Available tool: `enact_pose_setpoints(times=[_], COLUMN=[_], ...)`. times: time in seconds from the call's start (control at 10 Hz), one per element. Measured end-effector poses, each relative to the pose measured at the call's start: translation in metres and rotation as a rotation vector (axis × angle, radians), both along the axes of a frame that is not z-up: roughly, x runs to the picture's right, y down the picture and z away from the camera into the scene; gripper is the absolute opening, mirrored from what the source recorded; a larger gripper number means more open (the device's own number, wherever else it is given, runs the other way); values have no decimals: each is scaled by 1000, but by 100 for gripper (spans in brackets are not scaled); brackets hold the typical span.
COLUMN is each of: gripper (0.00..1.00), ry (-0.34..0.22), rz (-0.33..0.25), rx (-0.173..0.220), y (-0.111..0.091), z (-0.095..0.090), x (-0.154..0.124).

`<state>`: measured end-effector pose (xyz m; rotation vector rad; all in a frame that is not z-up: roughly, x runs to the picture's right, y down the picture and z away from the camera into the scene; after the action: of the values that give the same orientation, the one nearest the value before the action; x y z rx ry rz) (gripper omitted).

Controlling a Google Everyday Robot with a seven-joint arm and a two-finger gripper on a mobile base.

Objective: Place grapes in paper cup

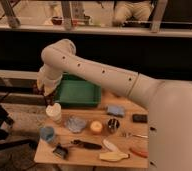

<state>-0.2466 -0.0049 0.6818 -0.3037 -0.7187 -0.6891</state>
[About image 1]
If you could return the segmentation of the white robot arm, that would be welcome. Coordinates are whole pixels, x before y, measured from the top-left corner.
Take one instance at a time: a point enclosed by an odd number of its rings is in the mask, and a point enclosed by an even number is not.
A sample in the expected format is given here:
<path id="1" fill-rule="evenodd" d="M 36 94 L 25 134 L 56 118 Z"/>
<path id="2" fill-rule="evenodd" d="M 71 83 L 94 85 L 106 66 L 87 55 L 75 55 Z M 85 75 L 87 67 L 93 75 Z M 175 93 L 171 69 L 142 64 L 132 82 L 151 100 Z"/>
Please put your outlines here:
<path id="1" fill-rule="evenodd" d="M 37 87 L 51 94 L 65 72 L 126 97 L 148 111 L 149 171 L 192 171 L 192 84 L 162 81 L 86 60 L 62 39 L 41 52 Z"/>

